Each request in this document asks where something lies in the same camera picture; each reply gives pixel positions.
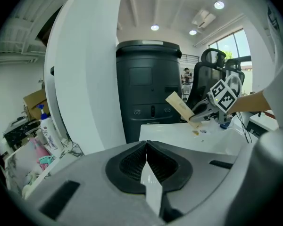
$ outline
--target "black mesh chair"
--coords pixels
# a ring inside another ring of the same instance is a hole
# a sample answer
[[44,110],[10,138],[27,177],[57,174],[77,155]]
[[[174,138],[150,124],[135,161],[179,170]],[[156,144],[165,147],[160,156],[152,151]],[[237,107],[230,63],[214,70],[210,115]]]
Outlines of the black mesh chair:
[[224,52],[215,48],[208,48],[203,52],[201,61],[194,68],[193,86],[186,102],[188,107],[192,109],[199,101],[205,99],[214,84],[220,79],[225,80],[225,57]]
[[[241,83],[243,85],[245,75],[241,71],[241,63],[240,63],[240,61],[238,61],[237,59],[233,59],[233,58],[227,60],[226,63],[225,63],[225,67],[223,68],[223,71],[225,72],[227,77],[230,76],[231,74],[238,75],[240,80],[241,80]],[[239,91],[238,91],[239,85],[238,85],[238,81],[235,78],[229,80],[228,86],[235,92],[236,96],[238,96],[238,94],[239,94]]]

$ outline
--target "ceiling light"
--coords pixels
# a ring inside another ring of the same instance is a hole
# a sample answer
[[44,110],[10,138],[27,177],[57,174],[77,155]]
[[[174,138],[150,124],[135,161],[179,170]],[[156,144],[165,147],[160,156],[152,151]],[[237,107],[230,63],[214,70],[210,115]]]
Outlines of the ceiling light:
[[190,34],[190,35],[195,35],[195,34],[197,34],[197,31],[196,31],[196,30],[191,30],[191,31],[189,32],[189,34]]
[[225,7],[225,4],[221,1],[217,1],[217,2],[215,2],[214,6],[217,9],[223,9]]
[[153,31],[157,31],[159,29],[159,26],[157,24],[154,24],[154,25],[151,26],[151,29]]

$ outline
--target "cardboard box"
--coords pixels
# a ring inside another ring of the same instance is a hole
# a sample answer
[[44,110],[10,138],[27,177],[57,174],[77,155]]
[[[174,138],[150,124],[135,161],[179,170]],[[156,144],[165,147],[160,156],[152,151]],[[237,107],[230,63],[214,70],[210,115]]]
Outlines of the cardboard box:
[[47,104],[47,100],[46,100],[46,94],[45,94],[45,90],[41,89],[38,90],[28,96],[25,96],[23,98],[23,100],[25,101],[27,107],[28,107],[28,111],[29,113],[37,120],[41,119],[41,110],[38,109],[36,106],[39,104],[43,104],[44,105],[44,112],[46,114],[49,114],[49,108],[48,108],[48,104]]

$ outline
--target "black trash bin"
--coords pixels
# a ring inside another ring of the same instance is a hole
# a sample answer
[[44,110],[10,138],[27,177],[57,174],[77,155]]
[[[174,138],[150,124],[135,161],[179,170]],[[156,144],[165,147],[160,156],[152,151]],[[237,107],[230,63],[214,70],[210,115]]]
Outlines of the black trash bin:
[[181,97],[178,45],[152,40],[117,46],[117,85],[127,143],[139,140],[142,124],[179,123],[180,114],[166,98]]

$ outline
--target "ceiling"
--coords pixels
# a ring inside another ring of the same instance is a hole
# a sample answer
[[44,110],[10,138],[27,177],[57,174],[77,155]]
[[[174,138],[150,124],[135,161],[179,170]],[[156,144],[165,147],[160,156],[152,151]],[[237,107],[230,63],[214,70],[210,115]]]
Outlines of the ceiling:
[[[67,0],[21,0],[10,14],[0,32],[0,55],[13,54],[42,57],[45,55],[46,47],[37,38],[37,35],[46,26],[50,17]],[[121,0],[117,23],[117,37],[119,41],[123,38],[136,39],[135,35],[146,36],[151,25],[158,24],[160,32],[156,39],[164,40],[167,31],[173,33],[173,37],[182,37],[191,45],[209,34],[214,24],[223,23],[226,19],[235,17],[239,10],[228,0],[221,0],[225,8],[218,10],[214,8],[217,0]],[[205,29],[197,29],[192,19],[205,9],[216,16],[216,19]],[[198,33],[189,35],[189,31],[195,29]]]

